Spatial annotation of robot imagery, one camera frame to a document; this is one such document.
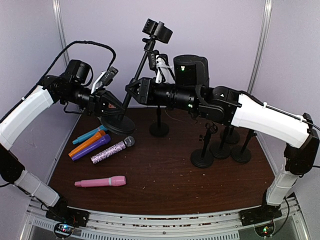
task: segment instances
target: purple wall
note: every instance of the purple wall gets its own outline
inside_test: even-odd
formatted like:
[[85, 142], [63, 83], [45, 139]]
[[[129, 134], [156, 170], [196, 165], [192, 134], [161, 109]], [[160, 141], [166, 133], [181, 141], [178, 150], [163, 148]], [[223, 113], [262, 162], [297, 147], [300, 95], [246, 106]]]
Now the purple wall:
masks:
[[[51, 0], [0, 1], [0, 116], [39, 80], [61, 51]], [[59, 61], [52, 74], [65, 69]], [[12, 152], [26, 169], [47, 181], [55, 157], [77, 117], [56, 104], [44, 111], [21, 134]], [[18, 189], [1, 188], [0, 239], [18, 239], [29, 197]]]
[[[273, 1], [262, 64], [253, 94], [261, 101], [302, 115], [320, 125], [320, 1]], [[263, 135], [271, 163], [280, 168], [285, 143]], [[318, 155], [316, 165], [320, 165]], [[312, 239], [319, 239], [320, 172], [299, 178], [294, 191]]]
[[[173, 31], [169, 44], [155, 48], [173, 57], [181, 54], [205, 56], [211, 86], [246, 90], [249, 85], [262, 23], [265, 1], [259, 0], [69, 0], [61, 1], [67, 43], [93, 40], [110, 45], [117, 53], [119, 69], [109, 89], [121, 101], [124, 86], [134, 76], [147, 37], [142, 29], [148, 18], [165, 23]], [[75, 46], [70, 58], [92, 65], [95, 78], [105, 70], [111, 54], [99, 47]], [[148, 65], [141, 76], [153, 77]], [[138, 104], [132, 100], [131, 106]]]

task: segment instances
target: wooden table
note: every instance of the wooden table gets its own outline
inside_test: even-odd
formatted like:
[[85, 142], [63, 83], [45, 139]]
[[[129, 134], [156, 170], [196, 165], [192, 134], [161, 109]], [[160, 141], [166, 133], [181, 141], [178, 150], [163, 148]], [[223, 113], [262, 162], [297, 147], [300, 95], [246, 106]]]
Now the wooden table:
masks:
[[[68, 153], [72, 140], [100, 125], [94, 117], [82, 116], [75, 127], [50, 181], [50, 186], [68, 199], [69, 206], [122, 214], [173, 215], [210, 213], [260, 205], [262, 195], [274, 179], [270, 165], [255, 137], [250, 141], [252, 159], [241, 164], [231, 157], [215, 159], [209, 168], [190, 162], [195, 149], [202, 148], [199, 135], [205, 134], [205, 119], [195, 122], [180, 110], [162, 111], [170, 126], [166, 137], [150, 135], [149, 125], [156, 121], [155, 108], [130, 108], [127, 116], [135, 122], [135, 145], [93, 164], [90, 157], [123, 140], [110, 133], [108, 146], [102, 146], [73, 162]], [[211, 142], [220, 141], [219, 133]], [[237, 128], [243, 144], [247, 129]], [[75, 181], [124, 175], [121, 187], [75, 187]]]

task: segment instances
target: glittery microphone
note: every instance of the glittery microphone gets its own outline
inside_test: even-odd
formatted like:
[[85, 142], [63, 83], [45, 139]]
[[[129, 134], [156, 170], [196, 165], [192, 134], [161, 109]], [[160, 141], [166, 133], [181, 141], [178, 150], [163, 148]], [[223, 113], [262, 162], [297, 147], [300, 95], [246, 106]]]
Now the glittery microphone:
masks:
[[131, 147], [135, 144], [135, 139], [132, 136], [126, 137], [123, 141], [118, 142], [117, 144], [107, 148], [106, 150], [98, 153], [91, 157], [91, 161], [93, 164], [97, 164], [98, 162], [122, 151], [127, 147]]

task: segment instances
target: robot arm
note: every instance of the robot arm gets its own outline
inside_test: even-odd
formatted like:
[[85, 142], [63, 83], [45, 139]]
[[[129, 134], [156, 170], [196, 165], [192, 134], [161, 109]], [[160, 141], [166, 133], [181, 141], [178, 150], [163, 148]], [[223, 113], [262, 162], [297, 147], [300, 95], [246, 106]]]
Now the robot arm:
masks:
[[87, 212], [74, 212], [71, 208], [67, 208], [68, 204], [63, 196], [28, 172], [10, 152], [10, 149], [22, 131], [39, 114], [58, 101], [61, 104], [69, 102], [77, 104], [88, 115], [94, 114], [98, 117], [125, 112], [122, 103], [111, 92], [103, 88], [110, 84], [118, 70], [110, 67], [104, 71], [98, 78], [99, 88], [91, 91], [84, 85], [90, 68], [84, 62], [71, 60], [65, 72], [60, 76], [45, 76], [34, 91], [26, 99], [23, 98], [22, 103], [0, 123], [0, 175], [3, 180], [40, 200], [50, 209], [47, 212], [48, 218], [61, 221], [61, 219], [68, 220], [75, 217], [79, 226], [85, 226], [83, 218]]
[[140, 104], [185, 110], [194, 118], [259, 131], [285, 141], [285, 165], [265, 191], [262, 205], [240, 213], [243, 225], [271, 220], [298, 177], [309, 172], [315, 161], [319, 137], [310, 115], [279, 110], [244, 91], [209, 87], [208, 61], [204, 57], [182, 55], [173, 62], [175, 84], [143, 77], [127, 85], [126, 91]]

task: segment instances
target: black camera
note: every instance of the black camera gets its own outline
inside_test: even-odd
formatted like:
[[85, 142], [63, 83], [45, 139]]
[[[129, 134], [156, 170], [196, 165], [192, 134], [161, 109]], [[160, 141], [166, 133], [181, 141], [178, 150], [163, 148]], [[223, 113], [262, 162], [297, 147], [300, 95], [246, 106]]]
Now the black camera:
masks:
[[80, 60], [70, 60], [64, 73], [60, 75], [68, 83], [84, 84], [90, 71], [90, 65]]
[[150, 18], [146, 21], [142, 32], [148, 34], [150, 37], [154, 37], [156, 40], [164, 44], [169, 42], [173, 33], [170, 29], [165, 27], [163, 22], [160, 21], [157, 23]]
[[178, 87], [209, 87], [208, 60], [203, 56], [180, 55], [173, 59], [175, 83]]

